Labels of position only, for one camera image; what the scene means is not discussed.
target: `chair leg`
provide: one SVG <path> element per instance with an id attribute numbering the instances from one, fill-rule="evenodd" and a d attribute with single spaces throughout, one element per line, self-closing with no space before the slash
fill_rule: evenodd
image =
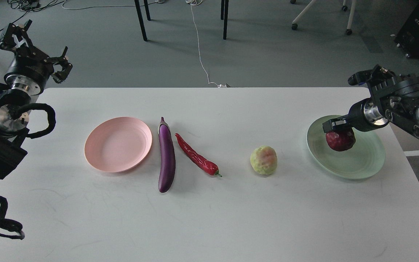
<path id="1" fill-rule="evenodd" d="M 354 21 L 355 7 L 356 7 L 356 0 L 352 0 L 352 7 L 350 8 L 350 15 L 349 15 L 349 23 L 347 24 L 348 30 L 351 30 L 352 28 L 352 22 Z"/>
<path id="2" fill-rule="evenodd" d="M 147 33 L 145 32 L 145 25 L 143 24 L 143 16 L 141 16 L 140 3 L 138 0 L 134 0 L 134 2 L 135 8 L 137 9 L 138 22 L 140 23 L 141 35 L 143 36 L 144 41 L 148 41 Z"/>
<path id="3" fill-rule="evenodd" d="M 229 9 L 229 0 L 224 0 L 224 32 L 223 32 L 223 39 L 226 40 L 227 38 L 227 16 L 228 16 L 228 9 Z"/>
<path id="4" fill-rule="evenodd" d="M 305 7 L 305 9 L 303 9 L 303 11 L 299 13 L 299 15 L 292 21 L 292 24 L 296 24 L 315 2 L 316 0 L 311 0 L 311 2 Z"/>
<path id="5" fill-rule="evenodd" d="M 145 13 L 147 14 L 147 20 L 151 21 L 150 18 L 150 10 L 148 8 L 148 1 L 147 0 L 143 0 L 143 5 L 145 6 Z"/>

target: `plate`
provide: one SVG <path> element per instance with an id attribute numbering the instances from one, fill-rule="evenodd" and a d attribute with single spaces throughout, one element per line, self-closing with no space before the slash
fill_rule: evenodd
<path id="1" fill-rule="evenodd" d="M 326 142 L 323 123 L 334 116 L 323 116 L 311 124 L 306 141 L 313 157 L 331 173 L 345 179 L 365 179 L 373 176 L 384 165 L 386 151 L 374 131 L 361 132 L 353 128 L 356 142 L 346 151 L 334 151 Z"/>
<path id="2" fill-rule="evenodd" d="M 90 133 L 85 141 L 85 158 L 100 171 L 126 171 L 145 158 L 151 141 L 150 128 L 140 119 L 113 118 Z"/>

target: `green apple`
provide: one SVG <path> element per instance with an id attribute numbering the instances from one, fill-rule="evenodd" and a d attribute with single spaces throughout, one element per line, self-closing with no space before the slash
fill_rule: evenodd
<path id="1" fill-rule="evenodd" d="M 251 153 L 250 164 L 257 173 L 271 175 L 278 167 L 278 156 L 272 147 L 261 146 Z"/>

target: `pink plate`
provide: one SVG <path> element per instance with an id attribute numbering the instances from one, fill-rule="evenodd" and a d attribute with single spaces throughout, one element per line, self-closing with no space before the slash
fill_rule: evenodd
<path id="1" fill-rule="evenodd" d="M 140 119 L 113 118 L 90 133 L 85 142 L 85 158 L 100 171 L 126 171 L 145 158 L 151 141 L 150 128 Z"/>

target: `eggplant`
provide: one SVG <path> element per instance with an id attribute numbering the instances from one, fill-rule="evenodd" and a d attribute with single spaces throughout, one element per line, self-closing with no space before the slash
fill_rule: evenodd
<path id="1" fill-rule="evenodd" d="M 172 144 L 171 131 L 168 124 L 161 117 L 158 128 L 159 145 L 161 148 L 161 171 L 159 173 L 158 190 L 167 192 L 174 180 L 176 173 L 176 155 Z"/>

